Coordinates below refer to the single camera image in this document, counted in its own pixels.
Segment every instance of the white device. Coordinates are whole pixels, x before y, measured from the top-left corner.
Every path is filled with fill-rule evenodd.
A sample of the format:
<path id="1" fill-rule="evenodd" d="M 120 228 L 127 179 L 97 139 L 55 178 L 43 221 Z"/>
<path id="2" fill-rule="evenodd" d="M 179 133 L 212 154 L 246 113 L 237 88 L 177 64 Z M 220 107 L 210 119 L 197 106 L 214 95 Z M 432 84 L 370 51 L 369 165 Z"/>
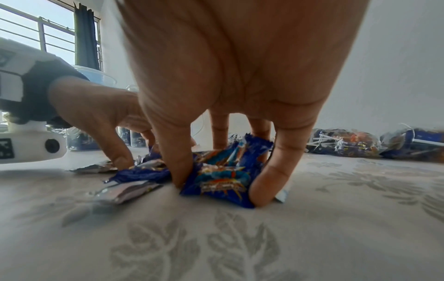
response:
<path id="1" fill-rule="evenodd" d="M 66 151 L 65 137 L 48 131 L 46 122 L 8 123 L 7 131 L 0 132 L 0 164 L 57 159 Z"/>

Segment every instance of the window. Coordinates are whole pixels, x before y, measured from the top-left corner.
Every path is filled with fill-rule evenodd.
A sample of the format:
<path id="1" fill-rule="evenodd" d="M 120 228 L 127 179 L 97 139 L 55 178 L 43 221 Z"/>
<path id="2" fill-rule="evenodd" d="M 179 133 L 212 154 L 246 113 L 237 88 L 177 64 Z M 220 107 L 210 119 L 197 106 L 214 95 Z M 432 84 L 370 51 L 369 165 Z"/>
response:
<path id="1" fill-rule="evenodd" d="M 68 8 L 48 0 L 0 0 L 0 37 L 44 50 L 75 64 L 74 9 Z M 101 66 L 98 22 L 97 19 L 95 28 Z"/>

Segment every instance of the dark curtain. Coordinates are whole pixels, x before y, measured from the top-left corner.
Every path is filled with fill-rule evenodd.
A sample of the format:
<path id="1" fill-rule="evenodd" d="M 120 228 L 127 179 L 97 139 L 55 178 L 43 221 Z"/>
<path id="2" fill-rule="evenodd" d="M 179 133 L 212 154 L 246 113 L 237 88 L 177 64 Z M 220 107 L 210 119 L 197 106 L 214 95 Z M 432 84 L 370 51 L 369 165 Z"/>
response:
<path id="1" fill-rule="evenodd" d="M 100 70 L 93 11 L 82 4 L 74 6 L 74 24 L 75 64 Z"/>

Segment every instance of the sky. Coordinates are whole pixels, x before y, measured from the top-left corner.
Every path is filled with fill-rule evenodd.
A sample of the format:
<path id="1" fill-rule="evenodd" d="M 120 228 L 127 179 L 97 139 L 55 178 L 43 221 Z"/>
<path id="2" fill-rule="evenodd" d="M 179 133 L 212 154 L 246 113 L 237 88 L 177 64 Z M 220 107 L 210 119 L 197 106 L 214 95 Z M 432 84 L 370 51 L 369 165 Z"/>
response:
<path id="1" fill-rule="evenodd" d="M 20 10 L 22 12 L 25 12 L 27 14 L 30 14 L 32 16 L 43 17 L 45 19 L 50 20 L 51 22 L 57 23 L 57 24 L 62 25 L 64 27 L 68 27 L 70 29 L 74 29 L 74 13 L 72 11 L 65 9 L 55 3 L 48 1 L 48 0 L 0 0 L 0 3 L 4 4 L 6 6 L 9 6 L 11 8 Z M 30 27 L 34 30 L 38 29 L 36 22 L 29 20 L 29 19 L 25 19 L 21 16 L 13 14 L 13 13 L 7 12 L 3 9 L 0 9 L 0 19 L 6 19 L 6 20 L 12 21 L 14 23 L 24 25 L 26 27 Z M 0 20 L 0 28 L 14 32 L 14 33 L 18 33 L 18 34 L 21 34 L 21 35 L 24 35 L 24 36 L 27 36 L 27 37 L 30 37 L 33 39 L 38 40 L 38 38 L 39 38 L 37 31 L 29 30 L 24 27 L 5 22 L 3 20 Z M 57 45 L 57 46 L 65 48 L 65 49 L 74 51 L 74 36 L 73 35 L 64 33 L 62 31 L 59 31 L 57 29 L 54 29 L 54 28 L 51 28 L 48 26 L 45 26 L 44 30 L 45 30 L 45 33 L 47 33 L 47 34 L 57 36 L 57 37 L 65 39 L 65 40 L 68 40 L 70 42 L 73 42 L 73 43 L 68 43 L 68 42 L 61 41 L 57 38 L 45 36 L 46 43 Z M 12 39 L 12 40 L 18 41 L 20 43 L 26 44 L 28 46 L 40 49 L 39 42 L 30 40 L 27 38 L 23 38 L 23 37 L 20 37 L 20 36 L 5 32 L 5 31 L 0 30 L 0 37 Z M 53 54 L 61 57 L 62 59 L 64 59 L 66 62 L 68 62 L 70 64 L 74 64 L 74 62 L 75 62 L 75 60 L 74 60 L 75 57 L 74 57 L 73 52 L 62 50 L 62 49 L 59 49 L 59 48 L 56 48 L 53 46 L 49 46 L 49 45 L 46 46 L 46 50 L 49 53 L 53 53 Z"/>

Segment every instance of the metal railing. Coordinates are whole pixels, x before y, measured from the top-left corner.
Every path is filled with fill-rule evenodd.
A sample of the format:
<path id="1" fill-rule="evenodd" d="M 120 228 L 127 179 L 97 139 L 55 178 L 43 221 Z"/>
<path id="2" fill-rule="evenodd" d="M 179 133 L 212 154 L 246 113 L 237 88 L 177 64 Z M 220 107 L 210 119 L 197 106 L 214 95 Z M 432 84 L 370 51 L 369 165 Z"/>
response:
<path id="1" fill-rule="evenodd" d="M 16 32 L 12 32 L 12 31 L 6 30 L 4 28 L 0 28 L 0 31 L 4 31 L 4 32 L 7 32 L 7 33 L 16 35 L 16 36 L 20 36 L 20 37 L 23 37 L 23 38 L 26 38 L 26 39 L 29 39 L 29 40 L 32 40 L 32 41 L 35 41 L 35 42 L 39 42 L 40 43 L 40 49 L 42 51 L 45 51 L 45 52 L 46 52 L 46 46 L 52 46 L 52 47 L 55 47 L 55 48 L 59 48 L 61 50 L 65 50 L 65 51 L 68 51 L 68 52 L 75 53 L 75 51 L 73 51 L 73 50 L 66 49 L 66 48 L 63 48 L 61 46 L 57 46 L 57 45 L 54 45 L 54 44 L 47 43 L 46 42 L 46 36 L 52 37 L 52 38 L 56 38 L 58 40 L 61 40 L 61 41 L 64 41 L 64 42 L 67 42 L 67 43 L 75 45 L 75 42 L 72 42 L 72 41 L 69 41 L 69 40 L 57 37 L 57 36 L 52 35 L 52 34 L 45 33 L 45 26 L 48 26 L 50 28 L 54 28 L 54 29 L 56 29 L 58 31 L 61 31 L 61 32 L 64 32 L 66 34 L 73 35 L 73 36 L 75 36 L 75 30 L 73 30 L 71 28 L 68 28 L 68 27 L 65 27 L 65 26 L 62 26 L 62 25 L 59 25 L 57 23 L 54 23 L 54 22 L 52 22 L 52 21 L 50 21 L 48 19 L 45 19 L 43 17 L 35 17 L 35 16 L 32 16 L 32 15 L 29 15 L 27 13 L 24 13 L 24 12 L 22 12 L 20 10 L 11 8 L 11 7 L 6 6 L 4 4 L 1 4 L 1 3 L 0 3 L 0 9 L 5 10 L 5 11 L 10 12 L 10 13 L 13 13 L 15 15 L 18 15 L 18 16 L 23 17 L 25 19 L 29 19 L 29 20 L 32 20 L 32 21 L 36 22 L 37 26 L 38 26 L 38 29 L 30 28 L 28 26 L 15 23 L 15 22 L 10 21 L 10 20 L 0 18 L 0 21 L 8 22 L 10 24 L 17 25 L 17 26 L 20 26 L 22 28 L 26 28 L 28 30 L 32 30 L 32 31 L 38 32 L 38 38 L 39 39 L 31 38 L 29 36 L 25 36 L 25 35 L 22 35 L 22 34 L 19 34 L 19 33 L 16 33 Z M 102 62 L 100 41 L 96 40 L 96 46 L 97 46 L 97 54 L 98 54 L 100 68 L 102 69 L 102 63 L 103 62 Z"/>

